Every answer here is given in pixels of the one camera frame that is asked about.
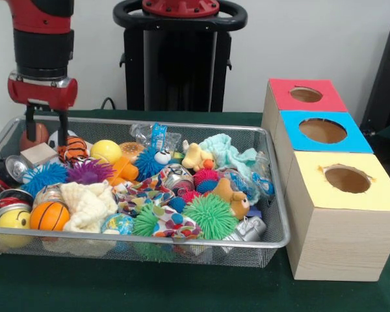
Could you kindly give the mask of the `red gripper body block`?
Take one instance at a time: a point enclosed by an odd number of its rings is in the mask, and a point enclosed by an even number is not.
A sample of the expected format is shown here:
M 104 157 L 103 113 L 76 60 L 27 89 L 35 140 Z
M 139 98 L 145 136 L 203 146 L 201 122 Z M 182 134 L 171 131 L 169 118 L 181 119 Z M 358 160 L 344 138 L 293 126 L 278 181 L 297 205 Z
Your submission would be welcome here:
M 74 105 L 77 97 L 76 79 L 59 81 L 52 86 L 8 78 L 7 87 L 10 98 L 16 103 L 48 105 L 58 111 L 67 111 Z

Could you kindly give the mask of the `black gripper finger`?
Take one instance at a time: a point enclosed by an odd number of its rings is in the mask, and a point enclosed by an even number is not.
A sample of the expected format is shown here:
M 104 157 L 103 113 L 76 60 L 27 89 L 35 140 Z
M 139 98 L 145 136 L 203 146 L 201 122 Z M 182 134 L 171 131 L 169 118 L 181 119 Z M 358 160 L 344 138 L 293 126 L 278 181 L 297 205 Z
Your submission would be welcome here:
M 31 142 L 36 140 L 36 122 L 34 120 L 35 107 L 33 105 L 27 105 L 25 112 L 25 125 L 27 139 Z
M 66 110 L 60 110 L 58 112 L 58 117 L 60 121 L 60 128 L 58 130 L 58 145 L 66 146 L 68 137 L 68 112 Z

